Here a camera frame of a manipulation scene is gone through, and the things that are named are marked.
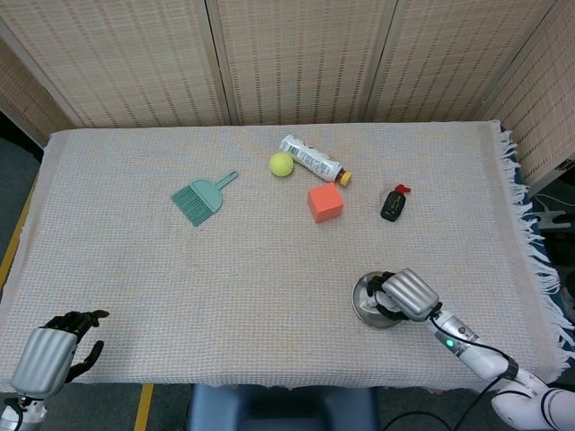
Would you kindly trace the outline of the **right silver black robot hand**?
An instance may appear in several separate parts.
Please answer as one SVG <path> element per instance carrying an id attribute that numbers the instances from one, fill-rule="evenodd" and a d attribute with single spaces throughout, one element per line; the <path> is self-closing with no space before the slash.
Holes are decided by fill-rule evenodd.
<path id="1" fill-rule="evenodd" d="M 367 282 L 367 304 L 392 322 L 422 322 L 442 306 L 438 293 L 409 268 L 372 276 Z"/>

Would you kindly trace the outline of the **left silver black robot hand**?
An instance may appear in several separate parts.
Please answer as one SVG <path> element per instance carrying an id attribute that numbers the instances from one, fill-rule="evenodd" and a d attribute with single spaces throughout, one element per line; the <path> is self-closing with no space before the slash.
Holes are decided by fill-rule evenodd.
<path id="1" fill-rule="evenodd" d="M 89 355 L 75 363 L 76 350 L 89 329 L 100 326 L 109 312 L 68 312 L 52 318 L 30 335 L 11 380 L 16 392 L 27 398 L 46 400 L 64 384 L 88 372 L 98 361 L 104 342 L 94 343 Z"/>

